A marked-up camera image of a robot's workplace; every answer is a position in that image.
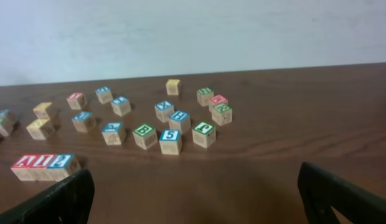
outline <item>yellow block face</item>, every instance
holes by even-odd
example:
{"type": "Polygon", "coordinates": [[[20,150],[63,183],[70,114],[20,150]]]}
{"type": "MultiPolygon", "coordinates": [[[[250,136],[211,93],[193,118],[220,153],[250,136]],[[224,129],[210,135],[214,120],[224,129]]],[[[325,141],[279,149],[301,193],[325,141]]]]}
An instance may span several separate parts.
{"type": "Polygon", "coordinates": [[[48,107],[50,107],[52,103],[40,103],[38,106],[36,106],[33,110],[46,110],[48,107]]]}
{"type": "Polygon", "coordinates": [[[180,80],[168,80],[166,85],[178,85],[180,80]]]}
{"type": "Polygon", "coordinates": [[[45,125],[49,119],[36,119],[31,124],[27,126],[27,129],[40,129],[43,125],[45,125]]]}

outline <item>letter block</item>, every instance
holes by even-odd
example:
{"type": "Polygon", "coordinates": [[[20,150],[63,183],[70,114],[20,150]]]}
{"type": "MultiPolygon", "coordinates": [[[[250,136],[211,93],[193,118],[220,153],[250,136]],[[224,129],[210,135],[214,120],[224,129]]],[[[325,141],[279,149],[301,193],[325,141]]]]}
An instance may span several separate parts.
{"type": "Polygon", "coordinates": [[[57,154],[47,170],[54,181],[61,181],[81,169],[77,158],[72,153],[57,154]]]}
{"type": "Polygon", "coordinates": [[[214,91],[208,87],[201,88],[197,91],[197,102],[201,106],[208,106],[208,101],[214,96],[214,91]]]}
{"type": "Polygon", "coordinates": [[[96,95],[98,96],[101,104],[105,104],[113,100],[113,95],[111,94],[110,88],[107,86],[97,89],[96,95]]]}
{"type": "Polygon", "coordinates": [[[215,142],[217,138],[215,125],[206,123],[204,121],[200,122],[196,127],[194,127],[192,133],[193,142],[204,148],[209,147],[212,143],[215,142]]]}
{"type": "Polygon", "coordinates": [[[51,102],[40,103],[33,109],[39,119],[51,119],[56,116],[57,109],[51,102]]]}
{"type": "Polygon", "coordinates": [[[36,177],[30,172],[29,167],[36,162],[38,154],[23,155],[13,166],[11,170],[21,181],[35,181],[36,177]]]}
{"type": "Polygon", "coordinates": [[[0,136],[7,137],[13,131],[13,125],[10,120],[6,118],[0,118],[0,136]]]}
{"type": "Polygon", "coordinates": [[[0,110],[0,119],[6,118],[12,126],[17,122],[16,116],[11,112],[11,110],[0,110]]]}
{"type": "Polygon", "coordinates": [[[111,107],[113,108],[114,114],[117,114],[118,116],[124,116],[131,112],[131,104],[129,103],[129,99],[123,96],[114,99],[111,102],[111,107]]]}
{"type": "Polygon", "coordinates": [[[215,105],[212,110],[212,119],[219,126],[232,122],[232,108],[225,103],[215,105]]]}
{"type": "Polygon", "coordinates": [[[156,129],[148,124],[142,124],[133,131],[135,143],[142,149],[148,149],[158,142],[156,129]]]}
{"type": "Polygon", "coordinates": [[[169,115],[173,114],[174,112],[173,103],[167,100],[164,100],[163,102],[156,104],[154,108],[156,110],[157,118],[163,123],[167,122],[169,115]]]}
{"type": "Polygon", "coordinates": [[[181,81],[176,79],[170,79],[167,81],[167,94],[168,95],[179,95],[181,92],[181,81]]]}
{"type": "Polygon", "coordinates": [[[165,155],[179,155],[182,149],[181,132],[179,130],[162,131],[160,147],[165,155]]]}
{"type": "Polygon", "coordinates": [[[41,154],[38,159],[29,167],[29,170],[38,181],[53,181],[53,177],[47,170],[49,164],[55,159],[56,154],[41,154]]]}
{"type": "Polygon", "coordinates": [[[122,122],[106,124],[101,133],[108,146],[121,145],[126,137],[122,122]]]}
{"type": "Polygon", "coordinates": [[[75,129],[79,132],[87,133],[96,126],[96,119],[92,112],[81,111],[72,119],[75,129]]]}
{"type": "Polygon", "coordinates": [[[45,140],[55,132],[49,119],[36,119],[27,126],[27,130],[35,140],[45,140]]]}
{"type": "Polygon", "coordinates": [[[191,117],[183,111],[175,111],[169,116],[169,129],[178,129],[184,134],[191,128],[191,117]]]}
{"type": "Polygon", "coordinates": [[[67,102],[72,110],[81,110],[88,103],[83,93],[71,94],[67,97],[67,102]]]}
{"type": "Polygon", "coordinates": [[[221,103],[228,104],[228,99],[226,99],[222,95],[216,95],[214,97],[211,97],[210,100],[208,101],[208,107],[209,107],[210,112],[212,113],[212,109],[215,105],[218,105],[221,103]]]}

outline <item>row of blocks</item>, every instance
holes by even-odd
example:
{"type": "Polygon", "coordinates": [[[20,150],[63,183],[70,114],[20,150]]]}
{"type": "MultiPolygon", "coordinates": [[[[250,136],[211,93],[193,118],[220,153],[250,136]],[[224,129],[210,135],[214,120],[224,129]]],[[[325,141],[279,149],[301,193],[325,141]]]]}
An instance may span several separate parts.
{"type": "Polygon", "coordinates": [[[21,181],[61,181],[80,170],[74,154],[26,154],[11,167],[21,181]]]}

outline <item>green block face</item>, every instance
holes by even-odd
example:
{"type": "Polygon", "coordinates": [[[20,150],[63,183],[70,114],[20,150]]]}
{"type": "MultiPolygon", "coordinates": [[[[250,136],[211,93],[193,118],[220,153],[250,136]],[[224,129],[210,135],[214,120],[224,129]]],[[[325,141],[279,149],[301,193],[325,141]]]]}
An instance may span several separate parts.
{"type": "Polygon", "coordinates": [[[208,94],[208,93],[212,93],[213,90],[211,90],[211,89],[208,88],[208,87],[205,87],[205,88],[201,88],[200,90],[198,90],[198,92],[199,92],[201,95],[205,95],[205,94],[208,94]]]}
{"type": "Polygon", "coordinates": [[[219,113],[224,113],[224,112],[230,111],[232,108],[229,107],[229,106],[228,106],[227,104],[225,104],[225,103],[221,103],[221,104],[219,104],[219,105],[215,105],[215,106],[214,106],[214,109],[215,109],[216,111],[218,111],[219,113]]]}
{"type": "Polygon", "coordinates": [[[150,132],[154,131],[155,128],[148,125],[148,124],[142,124],[138,128],[136,128],[133,132],[136,133],[138,136],[145,136],[149,134],[150,132]]]}
{"type": "Polygon", "coordinates": [[[194,127],[194,131],[200,132],[201,134],[208,134],[214,128],[215,128],[214,125],[202,121],[196,127],[194,127]]]}

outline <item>wood grain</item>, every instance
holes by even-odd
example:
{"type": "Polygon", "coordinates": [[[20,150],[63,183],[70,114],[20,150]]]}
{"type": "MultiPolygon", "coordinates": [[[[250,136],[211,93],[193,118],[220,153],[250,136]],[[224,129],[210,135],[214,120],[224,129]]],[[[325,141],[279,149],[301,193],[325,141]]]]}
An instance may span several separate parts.
{"type": "Polygon", "coordinates": [[[0,109],[20,125],[0,142],[0,213],[51,183],[20,182],[11,164],[22,154],[76,153],[93,175],[96,194],[89,223],[306,223],[296,186],[301,163],[311,161],[386,198],[386,63],[173,76],[182,94],[166,95],[170,77],[0,87],[0,109]],[[132,112],[120,118],[101,105],[95,90],[109,86],[126,96],[132,112]],[[233,108],[233,122],[217,126],[208,150],[183,135],[180,156],[147,151],[132,130],[149,123],[167,128],[154,104],[170,100],[191,114],[192,126],[211,121],[196,98],[209,86],[233,108]],[[78,133],[78,111],[66,97],[84,92],[98,126],[78,133]],[[33,107],[51,101],[59,109],[56,134],[35,141],[26,131],[33,107]],[[122,121],[127,138],[107,146],[101,129],[122,121]]]}

